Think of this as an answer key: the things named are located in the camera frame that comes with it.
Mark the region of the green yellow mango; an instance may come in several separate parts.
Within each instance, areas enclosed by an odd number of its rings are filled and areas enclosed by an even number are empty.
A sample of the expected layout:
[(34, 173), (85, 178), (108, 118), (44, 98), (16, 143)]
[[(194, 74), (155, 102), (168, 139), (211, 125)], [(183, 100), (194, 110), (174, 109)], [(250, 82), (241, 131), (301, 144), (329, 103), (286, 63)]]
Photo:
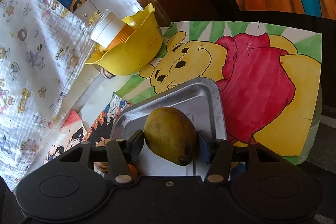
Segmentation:
[(157, 156), (180, 166), (192, 162), (197, 132), (180, 110), (173, 107), (153, 110), (146, 119), (143, 133), (146, 145)]

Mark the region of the small orange fruit left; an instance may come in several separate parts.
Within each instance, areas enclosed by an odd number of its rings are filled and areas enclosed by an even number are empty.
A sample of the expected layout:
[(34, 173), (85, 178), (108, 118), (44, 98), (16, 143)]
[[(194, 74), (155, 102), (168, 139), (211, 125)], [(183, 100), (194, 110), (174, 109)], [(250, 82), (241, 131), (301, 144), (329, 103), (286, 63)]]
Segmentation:
[(135, 168), (133, 165), (131, 165), (131, 164), (128, 164), (127, 166), (128, 166), (128, 168), (129, 168), (129, 170), (131, 171), (131, 174), (132, 174), (132, 176), (133, 176), (133, 179), (134, 179), (135, 181), (137, 181), (138, 173), (137, 173), (136, 168)]

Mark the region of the anime characters drawing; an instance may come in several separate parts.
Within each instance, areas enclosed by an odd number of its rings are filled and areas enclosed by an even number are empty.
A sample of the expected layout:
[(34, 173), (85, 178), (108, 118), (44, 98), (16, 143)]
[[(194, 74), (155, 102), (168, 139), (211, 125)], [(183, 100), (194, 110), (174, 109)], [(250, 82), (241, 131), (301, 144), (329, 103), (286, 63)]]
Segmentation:
[(61, 126), (57, 135), (58, 138), (50, 145), (43, 164), (50, 162), (83, 141), (90, 141), (93, 146), (95, 146), (102, 138), (109, 139), (109, 134), (96, 135), (98, 126), (103, 125), (104, 119), (106, 119), (106, 125), (114, 122), (121, 115), (121, 112), (131, 105), (132, 104), (127, 100), (124, 100), (116, 94), (112, 94), (109, 104), (102, 110), (88, 129), (84, 127), (83, 121), (78, 113), (72, 110)]

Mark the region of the silver metal tray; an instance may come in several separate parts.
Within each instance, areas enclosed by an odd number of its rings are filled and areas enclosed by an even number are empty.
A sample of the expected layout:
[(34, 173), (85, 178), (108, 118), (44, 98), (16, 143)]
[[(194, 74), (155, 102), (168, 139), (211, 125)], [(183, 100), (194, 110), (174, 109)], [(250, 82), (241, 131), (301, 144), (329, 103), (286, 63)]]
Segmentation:
[[(183, 112), (197, 131), (210, 140), (227, 138), (221, 98), (216, 83), (208, 78), (196, 78), (164, 91), (122, 111), (113, 122), (110, 139), (129, 139), (143, 129), (147, 116), (155, 109), (173, 107)], [(197, 155), (187, 166), (179, 166), (155, 155), (143, 146), (133, 164), (138, 174), (145, 176), (201, 176), (205, 179), (209, 165)]]

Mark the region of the Winnie the Pooh drawing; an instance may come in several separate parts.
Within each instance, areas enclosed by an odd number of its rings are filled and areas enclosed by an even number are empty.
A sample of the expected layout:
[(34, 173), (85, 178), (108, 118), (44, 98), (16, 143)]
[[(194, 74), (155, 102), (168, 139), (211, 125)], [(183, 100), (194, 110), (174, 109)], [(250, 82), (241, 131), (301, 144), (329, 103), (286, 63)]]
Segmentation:
[(131, 104), (194, 78), (220, 93), (228, 140), (306, 160), (319, 116), (322, 35), (262, 22), (174, 22), (161, 50), (117, 91)]

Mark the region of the yellow plastic bowl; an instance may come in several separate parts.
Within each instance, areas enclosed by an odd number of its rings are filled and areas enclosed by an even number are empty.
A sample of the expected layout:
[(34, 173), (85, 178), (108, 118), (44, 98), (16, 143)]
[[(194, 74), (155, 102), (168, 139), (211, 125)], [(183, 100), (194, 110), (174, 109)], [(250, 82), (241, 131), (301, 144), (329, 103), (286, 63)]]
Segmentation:
[(124, 43), (106, 52), (99, 51), (95, 42), (94, 51), (86, 64), (98, 65), (116, 76), (125, 76), (139, 71), (154, 59), (163, 43), (155, 7), (150, 3), (143, 10), (121, 20), (134, 32)]

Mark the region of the white lidded jar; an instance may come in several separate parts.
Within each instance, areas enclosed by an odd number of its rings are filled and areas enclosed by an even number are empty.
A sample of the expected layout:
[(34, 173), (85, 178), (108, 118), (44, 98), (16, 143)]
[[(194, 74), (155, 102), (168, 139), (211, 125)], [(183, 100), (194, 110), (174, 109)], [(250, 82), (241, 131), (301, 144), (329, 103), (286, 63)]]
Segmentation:
[(94, 18), (87, 30), (88, 36), (98, 43), (101, 52), (109, 51), (124, 43), (133, 32), (134, 29), (131, 26), (108, 9)]

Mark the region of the white cartoon print curtain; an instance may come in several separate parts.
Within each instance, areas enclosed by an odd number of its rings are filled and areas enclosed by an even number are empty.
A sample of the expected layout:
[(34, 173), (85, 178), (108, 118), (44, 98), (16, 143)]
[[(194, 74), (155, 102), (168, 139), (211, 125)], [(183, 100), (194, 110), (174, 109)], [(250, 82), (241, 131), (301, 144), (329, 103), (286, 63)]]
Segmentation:
[(1, 0), (1, 178), (26, 175), (93, 48), (57, 0)]

